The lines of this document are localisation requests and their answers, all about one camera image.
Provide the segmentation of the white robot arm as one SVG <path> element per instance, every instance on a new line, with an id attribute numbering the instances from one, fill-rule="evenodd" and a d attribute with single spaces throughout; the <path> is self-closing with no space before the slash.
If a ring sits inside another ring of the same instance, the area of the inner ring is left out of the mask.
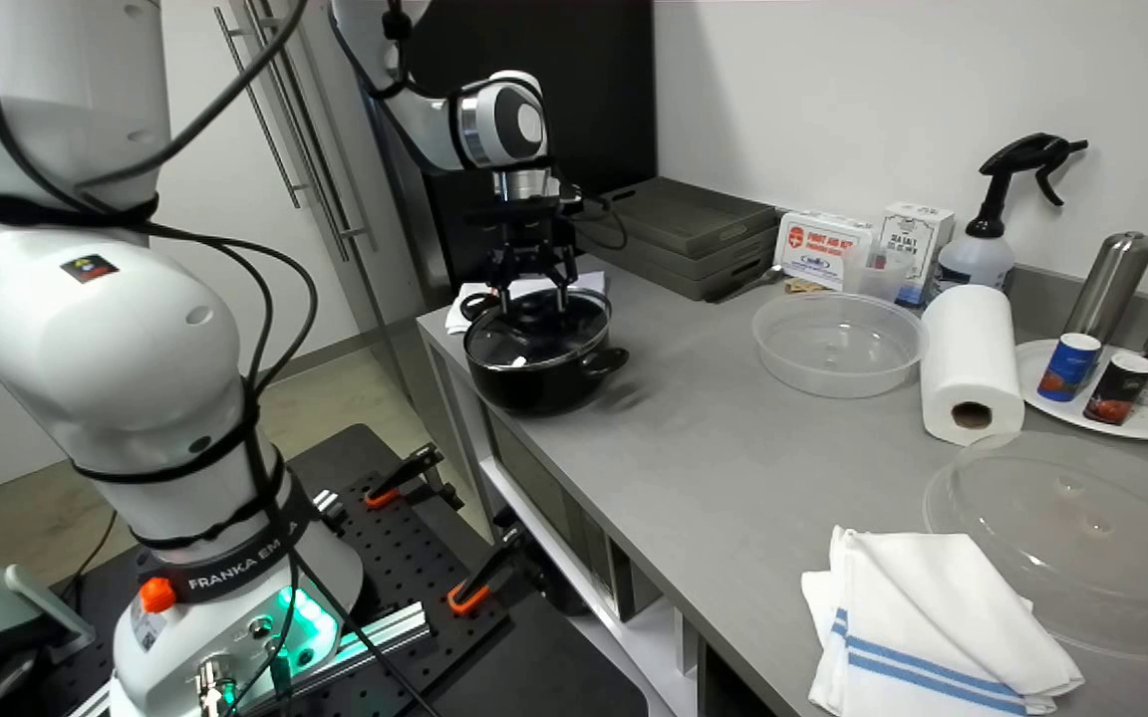
<path id="1" fill-rule="evenodd" d="M 231 717 L 357 638 L 363 558 L 258 431 L 270 368 L 163 254 L 159 0 L 0 0 L 0 387 L 96 484 L 151 576 L 108 707 Z"/>

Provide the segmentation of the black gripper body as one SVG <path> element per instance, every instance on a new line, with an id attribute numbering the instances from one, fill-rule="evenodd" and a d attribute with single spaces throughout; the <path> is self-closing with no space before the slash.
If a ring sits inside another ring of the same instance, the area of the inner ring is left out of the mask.
<path id="1" fill-rule="evenodd" d="M 543 275 L 555 289 L 569 289 L 577 281 L 569 217 L 583 209 L 583 194 L 550 167 L 496 172 L 490 185 L 498 249 L 490 250 L 488 282 L 509 289 L 521 275 Z"/>

